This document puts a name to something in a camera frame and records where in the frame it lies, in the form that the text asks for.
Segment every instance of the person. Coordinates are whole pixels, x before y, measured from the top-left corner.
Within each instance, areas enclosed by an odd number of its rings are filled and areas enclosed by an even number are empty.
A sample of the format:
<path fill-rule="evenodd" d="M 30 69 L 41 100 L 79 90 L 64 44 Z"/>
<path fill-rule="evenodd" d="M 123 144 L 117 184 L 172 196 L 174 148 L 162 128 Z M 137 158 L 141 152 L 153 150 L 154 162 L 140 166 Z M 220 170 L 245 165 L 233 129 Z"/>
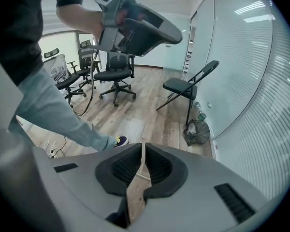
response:
<path fill-rule="evenodd" d="M 126 145 L 126 136 L 115 138 L 99 133 L 92 123 L 77 116 L 43 68 L 38 44 L 43 31 L 42 0 L 5 1 L 4 9 L 0 9 L 0 63 L 24 95 L 9 131 L 33 144 L 19 125 L 17 115 L 97 151 Z M 102 13 L 87 10 L 81 4 L 82 0 L 57 0 L 57 16 L 69 27 L 99 38 Z M 120 24 L 126 14 L 119 13 L 116 22 Z"/>

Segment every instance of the chair seat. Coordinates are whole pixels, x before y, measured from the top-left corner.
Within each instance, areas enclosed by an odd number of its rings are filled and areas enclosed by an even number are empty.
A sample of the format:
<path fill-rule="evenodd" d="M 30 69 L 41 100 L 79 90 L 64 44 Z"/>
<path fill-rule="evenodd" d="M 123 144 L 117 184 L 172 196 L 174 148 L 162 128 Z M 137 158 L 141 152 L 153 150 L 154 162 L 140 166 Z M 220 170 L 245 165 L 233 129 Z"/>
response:
<path fill-rule="evenodd" d="M 163 88 L 174 92 L 176 94 L 181 93 L 182 91 L 186 90 L 189 88 L 191 83 L 186 82 L 184 80 L 178 79 L 178 78 L 170 78 L 166 82 L 163 83 Z M 186 91 L 185 93 L 182 94 L 182 96 L 190 99 L 192 94 L 192 99 L 194 100 L 197 97 L 197 87 L 194 85 L 192 86 L 192 93 L 190 90 Z"/>
<path fill-rule="evenodd" d="M 86 76 L 90 73 L 90 69 L 83 69 L 83 70 L 79 70 L 76 72 L 77 75 L 79 76 Z"/>
<path fill-rule="evenodd" d="M 125 79 L 131 75 L 131 70 L 122 70 L 117 72 L 100 72 L 95 74 L 93 77 L 100 81 L 118 81 Z"/>
<path fill-rule="evenodd" d="M 57 87 L 59 90 L 62 90 L 62 89 L 64 89 L 64 88 L 69 87 L 69 86 L 72 85 L 73 83 L 75 83 L 78 79 L 79 79 L 79 75 L 72 74 L 71 76 L 69 76 L 68 79 L 64 80 L 64 81 L 61 82 L 61 83 L 56 84 L 56 87 Z"/>

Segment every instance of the light blue jeans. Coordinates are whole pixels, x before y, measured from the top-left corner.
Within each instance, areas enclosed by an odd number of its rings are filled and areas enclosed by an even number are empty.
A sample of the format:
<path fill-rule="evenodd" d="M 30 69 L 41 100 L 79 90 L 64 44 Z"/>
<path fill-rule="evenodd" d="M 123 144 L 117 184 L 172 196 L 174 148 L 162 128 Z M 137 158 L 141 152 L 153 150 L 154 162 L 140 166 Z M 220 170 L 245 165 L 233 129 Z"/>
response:
<path fill-rule="evenodd" d="M 16 115 L 84 147 L 102 151 L 115 146 L 114 137 L 99 133 L 92 123 L 73 112 L 44 67 L 29 75 L 18 88 L 24 94 L 24 98 L 16 110 L 9 131 L 25 137 L 32 145 L 32 140 L 19 125 Z"/>

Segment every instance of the black mesh office chair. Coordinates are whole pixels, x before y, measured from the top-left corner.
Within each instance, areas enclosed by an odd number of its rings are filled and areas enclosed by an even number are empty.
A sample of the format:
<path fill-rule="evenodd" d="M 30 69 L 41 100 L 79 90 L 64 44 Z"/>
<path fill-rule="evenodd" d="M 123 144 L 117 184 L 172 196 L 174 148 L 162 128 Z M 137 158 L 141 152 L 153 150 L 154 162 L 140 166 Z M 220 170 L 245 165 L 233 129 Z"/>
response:
<path fill-rule="evenodd" d="M 126 55 L 122 53 L 107 53 L 107 63 L 104 72 L 100 72 L 94 75 L 94 78 L 99 81 L 113 81 L 114 84 L 110 90 L 100 94 L 102 96 L 111 92 L 115 92 L 113 104 L 118 106 L 116 98 L 119 92 L 125 92 L 133 95 L 133 99 L 136 98 L 136 93 L 129 91 L 125 88 L 131 89 L 131 85 L 128 85 L 123 79 L 134 78 L 134 58 L 133 55 Z M 119 85 L 119 82 L 123 82 L 126 85 Z"/>
<path fill-rule="evenodd" d="M 50 74 L 50 76 L 54 79 L 55 85 L 59 90 L 66 89 L 68 94 L 64 97 L 68 99 L 68 103 L 71 105 L 71 97 L 74 95 L 83 95 L 86 97 L 86 93 L 81 89 L 77 89 L 71 92 L 70 86 L 75 83 L 79 79 L 79 75 L 71 74 L 68 70 L 66 64 L 66 58 L 63 54 L 59 54 L 59 49 L 56 48 L 50 52 L 44 53 L 44 58 L 50 58 L 43 62 L 44 68 Z"/>
<path fill-rule="evenodd" d="M 190 109 L 192 108 L 192 103 L 197 97 L 197 87 L 195 86 L 198 82 L 204 79 L 210 72 L 212 72 L 219 64 L 219 61 L 213 60 L 206 64 L 203 69 L 201 69 L 198 73 L 196 73 L 189 81 L 184 81 L 179 78 L 170 78 L 166 82 L 163 83 L 163 88 L 173 92 L 168 96 L 168 100 L 162 106 L 158 107 L 156 111 L 165 105 L 169 104 L 171 101 L 175 100 L 179 96 L 183 96 L 189 99 L 189 108 L 186 119 L 186 125 L 188 124 Z M 202 76 L 196 80 L 196 77 L 203 73 Z"/>
<path fill-rule="evenodd" d="M 80 49 L 78 50 L 78 56 L 79 56 L 79 67 L 80 70 L 76 71 L 75 67 L 77 65 L 74 65 L 75 61 L 69 62 L 68 64 L 71 64 L 71 68 L 74 71 L 74 74 L 79 75 L 83 77 L 84 82 L 79 85 L 80 88 L 85 86 L 86 84 L 91 84 L 91 80 L 89 79 L 90 76 L 90 66 L 93 64 L 93 71 L 97 69 L 98 72 L 100 72 L 98 63 L 100 61 L 94 61 L 92 62 L 93 54 L 95 54 L 96 50 L 89 48 L 91 45 L 90 40 L 86 40 L 80 43 Z"/>

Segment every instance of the trash bag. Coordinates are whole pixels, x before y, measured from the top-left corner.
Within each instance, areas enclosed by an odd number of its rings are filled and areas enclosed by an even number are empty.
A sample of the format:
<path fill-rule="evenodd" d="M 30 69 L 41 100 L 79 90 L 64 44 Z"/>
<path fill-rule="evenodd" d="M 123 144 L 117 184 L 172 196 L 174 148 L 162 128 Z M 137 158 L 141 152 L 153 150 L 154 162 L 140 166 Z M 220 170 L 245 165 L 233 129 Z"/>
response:
<path fill-rule="evenodd" d="M 188 146 L 192 144 L 204 144 L 209 138 L 209 127 L 204 121 L 192 119 L 183 131 Z"/>

